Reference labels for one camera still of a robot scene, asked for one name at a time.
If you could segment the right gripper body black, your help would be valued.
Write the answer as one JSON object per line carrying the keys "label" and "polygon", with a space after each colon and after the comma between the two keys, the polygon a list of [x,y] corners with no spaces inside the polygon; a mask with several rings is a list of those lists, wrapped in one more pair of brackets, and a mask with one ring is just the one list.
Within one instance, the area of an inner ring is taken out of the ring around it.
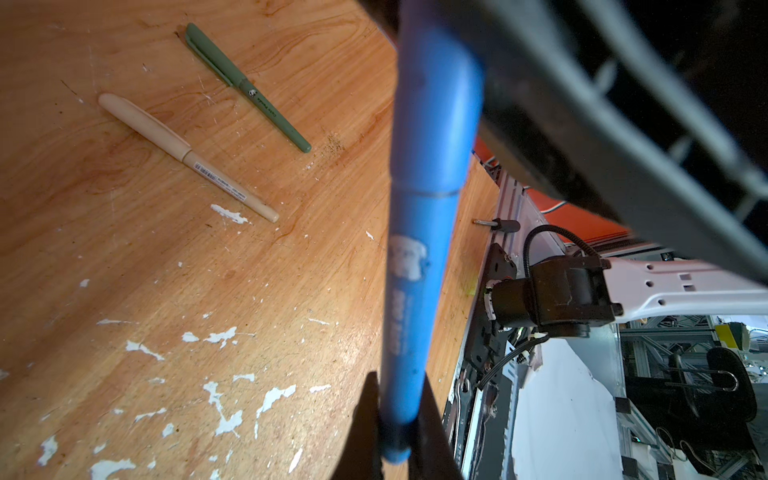
{"label": "right gripper body black", "polygon": [[399,53],[391,173],[451,191],[476,139],[544,193],[767,278],[763,1],[366,1]]}

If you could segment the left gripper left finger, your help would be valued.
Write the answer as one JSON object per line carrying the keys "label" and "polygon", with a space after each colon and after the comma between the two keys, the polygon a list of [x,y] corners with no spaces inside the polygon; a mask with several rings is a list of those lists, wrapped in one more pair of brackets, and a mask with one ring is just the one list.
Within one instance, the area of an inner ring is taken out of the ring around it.
{"label": "left gripper left finger", "polygon": [[384,478],[379,434],[379,382],[369,372],[354,410],[347,439],[331,479]]}

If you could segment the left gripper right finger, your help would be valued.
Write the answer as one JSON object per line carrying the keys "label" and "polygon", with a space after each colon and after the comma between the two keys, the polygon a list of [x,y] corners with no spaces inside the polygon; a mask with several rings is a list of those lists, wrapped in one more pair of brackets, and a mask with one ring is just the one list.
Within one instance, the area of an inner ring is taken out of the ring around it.
{"label": "left gripper right finger", "polygon": [[462,479],[441,419],[429,378],[425,377],[408,460],[409,479]]}

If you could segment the blue pen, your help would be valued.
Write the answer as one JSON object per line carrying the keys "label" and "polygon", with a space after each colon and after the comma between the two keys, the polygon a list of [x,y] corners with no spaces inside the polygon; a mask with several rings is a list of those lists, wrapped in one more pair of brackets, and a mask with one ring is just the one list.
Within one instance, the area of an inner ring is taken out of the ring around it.
{"label": "blue pen", "polygon": [[381,452],[407,460],[483,103],[480,60],[435,1],[398,7],[398,80],[379,397]]}

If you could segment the beige pen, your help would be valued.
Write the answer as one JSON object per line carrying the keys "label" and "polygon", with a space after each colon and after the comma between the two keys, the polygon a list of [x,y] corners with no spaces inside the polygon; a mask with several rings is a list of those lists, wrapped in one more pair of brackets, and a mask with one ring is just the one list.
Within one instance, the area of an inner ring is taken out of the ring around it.
{"label": "beige pen", "polygon": [[113,93],[101,93],[98,96],[98,103],[166,154],[216,185],[262,218],[272,223],[278,221],[279,214],[273,208],[197,154],[184,138],[142,108]]}

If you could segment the green pen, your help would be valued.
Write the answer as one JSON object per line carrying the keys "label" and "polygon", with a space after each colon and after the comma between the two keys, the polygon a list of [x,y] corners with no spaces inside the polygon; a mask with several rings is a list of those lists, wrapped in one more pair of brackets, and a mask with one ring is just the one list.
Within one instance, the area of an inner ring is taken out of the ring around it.
{"label": "green pen", "polygon": [[188,23],[185,28],[185,42],[200,60],[228,86],[240,91],[301,152],[311,151],[312,146],[309,141],[194,23]]}

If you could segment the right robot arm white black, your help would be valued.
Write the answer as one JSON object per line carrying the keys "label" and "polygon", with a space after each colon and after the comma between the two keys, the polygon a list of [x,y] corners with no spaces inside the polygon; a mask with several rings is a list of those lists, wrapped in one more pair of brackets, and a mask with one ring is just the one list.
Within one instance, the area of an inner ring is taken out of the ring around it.
{"label": "right robot arm white black", "polygon": [[767,309],[767,175],[622,1],[368,1],[399,49],[385,328],[435,321],[477,134],[537,188],[680,248],[526,262],[488,314],[553,336],[668,314]]}

